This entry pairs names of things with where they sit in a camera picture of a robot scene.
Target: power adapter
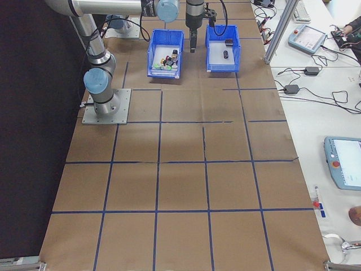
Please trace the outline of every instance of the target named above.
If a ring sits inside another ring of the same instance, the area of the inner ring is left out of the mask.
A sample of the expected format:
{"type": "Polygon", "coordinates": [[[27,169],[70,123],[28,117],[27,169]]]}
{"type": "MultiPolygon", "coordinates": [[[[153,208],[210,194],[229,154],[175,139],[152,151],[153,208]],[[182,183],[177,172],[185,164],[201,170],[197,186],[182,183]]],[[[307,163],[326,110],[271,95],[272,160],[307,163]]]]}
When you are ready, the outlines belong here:
{"type": "Polygon", "coordinates": [[[300,88],[298,85],[287,85],[284,87],[283,91],[284,94],[291,95],[291,94],[297,94],[299,92],[300,88]]]}
{"type": "Polygon", "coordinates": [[[320,69],[318,67],[306,67],[305,68],[305,75],[308,76],[316,76],[320,72],[320,69]]]}

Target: white desk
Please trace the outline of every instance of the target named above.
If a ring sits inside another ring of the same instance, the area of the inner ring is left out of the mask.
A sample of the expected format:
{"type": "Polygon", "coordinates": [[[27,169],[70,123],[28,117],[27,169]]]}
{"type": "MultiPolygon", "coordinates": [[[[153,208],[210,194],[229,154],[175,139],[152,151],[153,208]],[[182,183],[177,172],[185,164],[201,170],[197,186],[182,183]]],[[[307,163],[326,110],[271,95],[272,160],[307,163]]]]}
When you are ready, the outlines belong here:
{"type": "MultiPolygon", "coordinates": [[[[321,0],[303,1],[311,16],[311,27],[320,29],[325,33],[333,30],[329,27],[332,24],[332,18],[321,0]]],[[[266,27],[272,30],[276,29],[284,6],[284,0],[276,2],[278,14],[267,22],[266,27]]],[[[297,77],[292,72],[285,72],[278,76],[277,74],[285,68],[304,69],[306,66],[315,66],[309,55],[291,48],[287,44],[288,34],[296,26],[298,24],[291,20],[271,61],[273,75],[283,85],[289,84],[292,79],[297,77]]],[[[338,51],[333,40],[327,40],[325,46],[338,51]]],[[[327,53],[322,49],[317,54],[334,58],[332,53],[327,53]]],[[[347,54],[354,57],[350,50],[347,54]]],[[[358,85],[359,64],[346,56],[340,55],[338,61],[329,63],[329,66],[323,68],[316,77],[307,77],[302,72],[300,73],[301,78],[292,84],[297,84],[301,88],[309,88],[315,94],[324,97],[331,97],[333,91],[346,90],[349,93],[348,106],[350,108],[353,108],[361,100],[361,88],[358,85]]],[[[301,90],[294,97],[321,100],[306,90],[301,90]]],[[[296,151],[300,157],[309,192],[314,194],[315,185],[320,188],[326,218],[322,218],[318,210],[315,213],[322,234],[337,233],[347,241],[361,240],[361,227],[354,225],[348,217],[348,210],[351,207],[361,205],[361,192],[340,190],[336,187],[325,162],[323,149],[326,136],[361,138],[361,115],[352,115],[340,108],[320,103],[283,98],[281,102],[296,151]]],[[[324,239],[324,241],[330,260],[334,263],[340,263],[344,258],[340,241],[336,239],[324,239]]],[[[349,251],[344,263],[361,264],[361,250],[349,251]]]]}
{"type": "MultiPolygon", "coordinates": [[[[334,30],[334,27],[330,27],[330,25],[334,22],[324,3],[321,0],[303,0],[303,2],[305,3],[306,10],[311,17],[311,23],[308,25],[328,34],[331,37],[330,31],[334,30]]],[[[285,0],[276,1],[276,7],[278,9],[276,16],[266,23],[266,27],[271,28],[272,31],[274,31],[277,27],[278,21],[285,7],[285,0]]],[[[263,10],[265,10],[268,15],[273,15],[272,11],[267,10],[266,8],[263,10]]],[[[288,45],[288,36],[299,26],[300,24],[296,24],[293,19],[290,20],[276,53],[272,58],[271,67],[306,67],[315,65],[310,55],[307,55],[288,45]]],[[[324,46],[331,50],[338,51],[338,46],[333,39],[326,40],[324,46]]],[[[346,49],[342,53],[354,57],[354,54],[350,49],[346,49]]],[[[323,55],[328,59],[335,59],[334,53],[327,52],[321,48],[316,52],[316,55],[323,55]]],[[[338,56],[338,61],[329,62],[328,65],[329,67],[359,66],[356,61],[341,54],[338,56]]]]}

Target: small bottle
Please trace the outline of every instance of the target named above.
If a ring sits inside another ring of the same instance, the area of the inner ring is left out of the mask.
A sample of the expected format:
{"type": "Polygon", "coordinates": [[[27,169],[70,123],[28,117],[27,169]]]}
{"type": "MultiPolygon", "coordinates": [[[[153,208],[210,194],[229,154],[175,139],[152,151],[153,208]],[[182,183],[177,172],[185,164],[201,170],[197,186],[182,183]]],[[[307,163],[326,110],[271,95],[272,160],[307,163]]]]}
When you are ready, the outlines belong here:
{"type": "Polygon", "coordinates": [[[361,206],[351,208],[349,210],[349,217],[354,224],[361,226],[361,206]]]}

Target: dark background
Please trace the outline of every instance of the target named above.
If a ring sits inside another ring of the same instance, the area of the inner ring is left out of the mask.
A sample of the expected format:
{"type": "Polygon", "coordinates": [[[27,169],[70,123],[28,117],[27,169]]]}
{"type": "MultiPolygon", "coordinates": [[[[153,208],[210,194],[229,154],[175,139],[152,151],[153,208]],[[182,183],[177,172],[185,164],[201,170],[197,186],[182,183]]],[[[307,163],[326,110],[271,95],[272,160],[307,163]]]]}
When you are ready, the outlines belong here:
{"type": "Polygon", "coordinates": [[[43,0],[2,1],[0,16],[1,259],[40,252],[89,67],[43,0]]]}

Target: metal clamp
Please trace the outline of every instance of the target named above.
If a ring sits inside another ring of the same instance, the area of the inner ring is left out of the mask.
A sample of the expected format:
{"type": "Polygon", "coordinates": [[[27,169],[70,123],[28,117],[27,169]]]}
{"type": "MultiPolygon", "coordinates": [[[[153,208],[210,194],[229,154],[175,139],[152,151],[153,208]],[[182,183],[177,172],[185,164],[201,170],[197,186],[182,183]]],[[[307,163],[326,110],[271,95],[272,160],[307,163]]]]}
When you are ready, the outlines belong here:
{"type": "Polygon", "coordinates": [[[347,250],[356,250],[358,248],[361,248],[361,241],[348,242],[348,241],[344,240],[341,236],[339,236],[338,234],[335,234],[335,233],[326,234],[323,237],[339,239],[342,242],[341,248],[344,253],[346,253],[347,250]]]}

